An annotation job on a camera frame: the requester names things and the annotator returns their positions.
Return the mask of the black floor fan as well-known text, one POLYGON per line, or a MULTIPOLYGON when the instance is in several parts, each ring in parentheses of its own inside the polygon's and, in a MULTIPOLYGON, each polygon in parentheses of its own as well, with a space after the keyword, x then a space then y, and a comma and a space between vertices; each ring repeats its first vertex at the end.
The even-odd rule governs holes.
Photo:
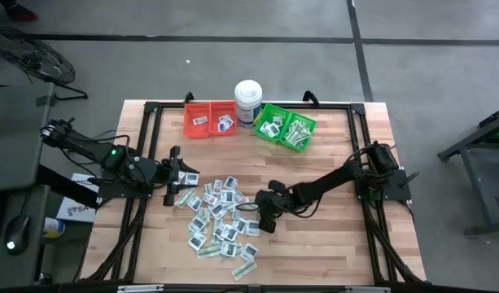
POLYGON ((59 100, 87 99, 88 94, 68 86, 75 81, 76 70, 58 51, 40 40, 32 39, 16 28, 0 27, 0 57, 28 77, 78 93, 59 100))

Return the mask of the white wipes canister blue label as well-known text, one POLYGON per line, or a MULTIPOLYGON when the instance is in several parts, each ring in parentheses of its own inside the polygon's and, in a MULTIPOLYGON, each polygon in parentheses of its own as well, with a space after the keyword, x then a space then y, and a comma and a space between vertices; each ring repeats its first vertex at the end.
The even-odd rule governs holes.
POLYGON ((242 127, 251 128, 261 111, 263 91, 254 80, 240 81, 234 88, 236 117, 242 127))

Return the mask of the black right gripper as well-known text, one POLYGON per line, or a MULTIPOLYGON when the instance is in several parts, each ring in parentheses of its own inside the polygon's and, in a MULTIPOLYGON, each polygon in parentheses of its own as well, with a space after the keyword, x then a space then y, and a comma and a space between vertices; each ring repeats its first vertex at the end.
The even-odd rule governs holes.
POLYGON ((268 222, 290 209, 290 193, 286 190, 259 190, 256 193, 255 203, 260 213, 259 229, 273 234, 276 230, 276 222, 268 222))

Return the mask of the black aluminium rig frame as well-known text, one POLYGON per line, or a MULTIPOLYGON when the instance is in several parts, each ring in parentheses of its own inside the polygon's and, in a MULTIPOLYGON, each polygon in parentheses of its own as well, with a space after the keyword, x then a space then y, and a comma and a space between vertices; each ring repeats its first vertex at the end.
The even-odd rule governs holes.
MULTIPOLYGON (((174 101, 126 101, 118 131, 156 158, 179 146, 184 162, 199 171, 201 184, 236 177, 247 197, 273 179, 287 185, 316 180, 370 139, 393 141, 383 103, 290 102, 288 107, 317 123, 307 151, 274 144, 245 128, 228 136, 188 138, 183 133, 185 107, 174 101)), ((272 234, 240 236, 241 243, 258 250, 256 267, 240 279, 233 272, 243 264, 241 258, 196 255, 187 229, 194 213, 164 206, 163 197, 164 190, 157 190, 148 200, 139 238, 126 245, 118 278, 97 270, 117 244, 125 201, 112 199, 97 211, 81 269, 83 291, 144 283, 166 292, 337 291, 373 285, 374 270, 387 268, 387 255, 366 231, 364 204, 350 182, 327 192, 308 219, 284 215, 272 234)))

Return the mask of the grey metal stand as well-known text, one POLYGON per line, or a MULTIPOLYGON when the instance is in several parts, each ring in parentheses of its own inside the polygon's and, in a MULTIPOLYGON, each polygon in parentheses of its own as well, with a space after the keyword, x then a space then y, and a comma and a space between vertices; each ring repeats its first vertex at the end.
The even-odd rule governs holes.
POLYGON ((478 124, 478 129, 438 154, 445 162, 459 155, 484 223, 464 230, 467 237, 499 233, 499 110, 478 124))

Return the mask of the black computer mouse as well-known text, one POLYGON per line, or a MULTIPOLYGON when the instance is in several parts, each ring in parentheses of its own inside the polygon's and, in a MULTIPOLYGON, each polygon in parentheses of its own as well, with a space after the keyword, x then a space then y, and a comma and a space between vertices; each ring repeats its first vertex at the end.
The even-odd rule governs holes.
POLYGON ((4 245, 11 256, 23 253, 28 247, 30 217, 20 215, 12 218, 4 231, 4 245))

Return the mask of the white printed cardboard box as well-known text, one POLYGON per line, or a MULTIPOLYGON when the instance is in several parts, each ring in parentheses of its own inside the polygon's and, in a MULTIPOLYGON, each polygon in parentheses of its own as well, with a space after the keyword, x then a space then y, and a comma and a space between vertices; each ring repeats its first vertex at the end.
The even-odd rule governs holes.
MULTIPOLYGON (((99 187, 87 181, 88 178, 90 178, 90 175, 74 173, 71 180, 81 186, 84 186, 86 189, 98 192, 99 187)), ((78 203, 73 199, 64 197, 55 218, 64 221, 93 223, 95 214, 95 209, 85 206, 82 203, 78 203)))

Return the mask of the silver frame bracket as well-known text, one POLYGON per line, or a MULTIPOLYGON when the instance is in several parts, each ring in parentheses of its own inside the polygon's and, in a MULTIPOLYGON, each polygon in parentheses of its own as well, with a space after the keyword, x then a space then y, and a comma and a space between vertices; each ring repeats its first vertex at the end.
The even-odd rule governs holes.
POLYGON ((345 293, 391 293, 388 287, 377 286, 346 286, 345 293))
POLYGON ((163 284, 135 284, 119 286, 116 293, 156 293, 164 290, 163 284))

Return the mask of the grey desk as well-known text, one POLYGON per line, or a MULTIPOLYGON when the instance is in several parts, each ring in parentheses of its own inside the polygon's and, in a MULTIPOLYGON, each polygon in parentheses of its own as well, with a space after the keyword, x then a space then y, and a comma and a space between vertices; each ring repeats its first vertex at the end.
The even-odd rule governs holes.
POLYGON ((5 229, 18 216, 28 218, 28 247, 17 256, 7 252, 0 233, 0 288, 30 286, 40 263, 41 238, 49 186, 36 183, 42 142, 40 128, 50 114, 54 86, 0 87, 0 197, 5 202, 5 229))

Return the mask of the small printed can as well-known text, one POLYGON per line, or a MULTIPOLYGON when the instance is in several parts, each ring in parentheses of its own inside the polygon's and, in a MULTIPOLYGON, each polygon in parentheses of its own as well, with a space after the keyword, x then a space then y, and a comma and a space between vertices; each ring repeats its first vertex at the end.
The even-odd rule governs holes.
POLYGON ((59 219, 46 217, 42 228, 43 238, 59 238, 66 229, 66 225, 59 219))

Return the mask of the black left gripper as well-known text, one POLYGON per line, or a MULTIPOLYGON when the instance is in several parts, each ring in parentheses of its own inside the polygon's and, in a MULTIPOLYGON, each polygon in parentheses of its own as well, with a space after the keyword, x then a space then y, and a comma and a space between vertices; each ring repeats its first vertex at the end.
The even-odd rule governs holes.
POLYGON ((173 146, 169 152, 169 158, 164 161, 166 166, 169 168, 169 178, 166 185, 166 194, 164 196, 163 205, 173 206, 175 201, 175 196, 184 189, 183 184, 175 184, 178 180, 179 171, 185 173, 196 173, 199 171, 188 166, 183 160, 178 161, 178 156, 180 155, 181 148, 179 146, 173 146))

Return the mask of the person's foot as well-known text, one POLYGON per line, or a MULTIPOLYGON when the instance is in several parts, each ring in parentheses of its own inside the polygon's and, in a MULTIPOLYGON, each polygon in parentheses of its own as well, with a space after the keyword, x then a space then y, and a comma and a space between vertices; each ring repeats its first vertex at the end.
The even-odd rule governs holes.
POLYGON ((20 5, 17 0, 2 0, 2 5, 12 20, 30 22, 39 19, 38 14, 20 5))

